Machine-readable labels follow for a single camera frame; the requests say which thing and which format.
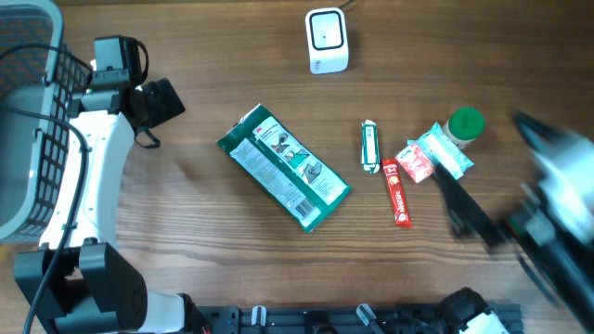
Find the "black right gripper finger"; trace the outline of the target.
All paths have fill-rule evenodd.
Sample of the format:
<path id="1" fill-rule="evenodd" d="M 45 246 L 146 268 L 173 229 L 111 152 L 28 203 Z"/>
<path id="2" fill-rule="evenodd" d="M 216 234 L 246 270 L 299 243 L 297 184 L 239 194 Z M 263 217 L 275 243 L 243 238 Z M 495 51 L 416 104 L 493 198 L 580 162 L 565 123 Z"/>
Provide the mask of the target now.
<path id="1" fill-rule="evenodd" d="M 456 238 L 480 237 L 489 250 L 506 242 L 505 235 L 446 167 L 437 164 L 433 179 L 444 196 L 446 215 Z"/>
<path id="2" fill-rule="evenodd" d="M 534 152 L 550 153 L 566 147 L 566 134 L 532 116 L 516 110 L 512 120 L 527 146 Z"/>

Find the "orange tissue pack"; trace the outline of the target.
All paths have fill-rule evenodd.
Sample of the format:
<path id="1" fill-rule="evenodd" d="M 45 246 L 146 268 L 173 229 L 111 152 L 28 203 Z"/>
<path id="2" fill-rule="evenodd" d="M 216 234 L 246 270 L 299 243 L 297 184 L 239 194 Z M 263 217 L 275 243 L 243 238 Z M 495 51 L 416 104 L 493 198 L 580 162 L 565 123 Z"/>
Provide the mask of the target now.
<path id="1" fill-rule="evenodd" d="M 403 148 L 395 155 L 395 158 L 417 184 L 434 173 L 435 167 L 433 163 L 416 143 L 409 144 Z"/>

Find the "teal wet wipes pack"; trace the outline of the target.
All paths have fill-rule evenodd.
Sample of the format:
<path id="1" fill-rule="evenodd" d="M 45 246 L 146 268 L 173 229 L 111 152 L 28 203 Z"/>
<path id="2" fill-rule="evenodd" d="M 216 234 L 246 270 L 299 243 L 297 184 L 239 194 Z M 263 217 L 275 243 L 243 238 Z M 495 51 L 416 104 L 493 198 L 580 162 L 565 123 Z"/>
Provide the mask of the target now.
<path id="1" fill-rule="evenodd" d="M 438 122 L 418 139 L 408 140 L 407 143 L 416 144 L 433 164 L 444 166 L 456 180 L 474 165 L 449 139 Z"/>

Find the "green lidded small jar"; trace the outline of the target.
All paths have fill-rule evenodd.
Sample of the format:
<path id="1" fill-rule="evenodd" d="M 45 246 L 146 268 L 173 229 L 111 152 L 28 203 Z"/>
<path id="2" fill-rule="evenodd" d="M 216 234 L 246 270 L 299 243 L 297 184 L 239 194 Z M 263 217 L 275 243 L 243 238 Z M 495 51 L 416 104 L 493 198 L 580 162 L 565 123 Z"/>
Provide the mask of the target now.
<path id="1" fill-rule="evenodd" d="M 485 119 L 481 111 L 472 107 L 457 109 L 442 126 L 450 141 L 459 149 L 467 147 L 481 135 L 485 128 Z"/>

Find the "red Nescafe coffee stick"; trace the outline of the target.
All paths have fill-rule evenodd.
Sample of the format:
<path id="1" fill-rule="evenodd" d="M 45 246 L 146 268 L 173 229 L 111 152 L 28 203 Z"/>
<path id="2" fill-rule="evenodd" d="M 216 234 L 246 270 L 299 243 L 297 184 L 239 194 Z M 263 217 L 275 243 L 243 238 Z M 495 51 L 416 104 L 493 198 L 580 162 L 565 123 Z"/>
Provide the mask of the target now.
<path id="1" fill-rule="evenodd" d="M 397 227 L 411 228 L 412 222 L 409 215 L 404 187 L 400 177 L 396 159 L 385 159 L 381 166 L 386 178 L 394 210 L 394 220 Z"/>

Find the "green glove package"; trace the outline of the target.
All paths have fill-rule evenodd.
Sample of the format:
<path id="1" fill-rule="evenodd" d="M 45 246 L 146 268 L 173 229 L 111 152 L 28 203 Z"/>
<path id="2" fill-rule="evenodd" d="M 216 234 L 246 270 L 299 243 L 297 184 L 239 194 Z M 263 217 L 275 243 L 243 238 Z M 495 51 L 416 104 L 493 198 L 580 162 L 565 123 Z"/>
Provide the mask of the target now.
<path id="1" fill-rule="evenodd" d="M 245 114 L 217 145 L 306 233 L 330 216 L 351 190 L 261 104 Z"/>

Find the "green white candy bar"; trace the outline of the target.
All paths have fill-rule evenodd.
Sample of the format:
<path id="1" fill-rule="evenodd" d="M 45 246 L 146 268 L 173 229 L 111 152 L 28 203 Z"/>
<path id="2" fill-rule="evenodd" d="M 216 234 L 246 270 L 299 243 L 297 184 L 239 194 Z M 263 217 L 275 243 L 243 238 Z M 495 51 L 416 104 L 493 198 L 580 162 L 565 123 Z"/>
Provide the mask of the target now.
<path id="1" fill-rule="evenodd" d="M 377 124 L 371 120 L 362 122 L 361 165 L 367 173 L 377 173 L 381 167 Z"/>

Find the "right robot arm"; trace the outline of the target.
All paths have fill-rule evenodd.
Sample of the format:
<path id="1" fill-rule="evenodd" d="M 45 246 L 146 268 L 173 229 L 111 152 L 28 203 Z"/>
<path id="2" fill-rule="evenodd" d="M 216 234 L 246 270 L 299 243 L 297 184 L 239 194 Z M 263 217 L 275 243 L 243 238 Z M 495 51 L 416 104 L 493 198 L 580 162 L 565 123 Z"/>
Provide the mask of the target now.
<path id="1" fill-rule="evenodd" d="M 562 302 L 587 333 L 593 330 L 593 143 L 567 128 L 515 111 L 539 178 L 524 185 L 515 209 L 494 221 L 441 164 L 440 187 L 455 236 L 478 235 L 489 250 L 511 240 L 521 266 L 551 302 Z"/>

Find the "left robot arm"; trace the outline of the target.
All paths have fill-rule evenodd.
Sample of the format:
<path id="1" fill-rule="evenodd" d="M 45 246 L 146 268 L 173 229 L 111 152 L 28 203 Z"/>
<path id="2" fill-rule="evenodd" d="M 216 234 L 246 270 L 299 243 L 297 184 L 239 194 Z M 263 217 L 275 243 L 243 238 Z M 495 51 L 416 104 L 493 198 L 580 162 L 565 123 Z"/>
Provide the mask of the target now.
<path id="1" fill-rule="evenodd" d="M 116 248 L 123 166 L 139 134 L 181 114 L 167 80 L 148 78 L 144 44 L 121 35 L 95 41 L 95 64 L 61 126 L 70 133 L 58 201 L 36 251 L 14 278 L 29 302 L 26 324 L 48 333 L 207 333 L 191 298 L 148 290 Z"/>

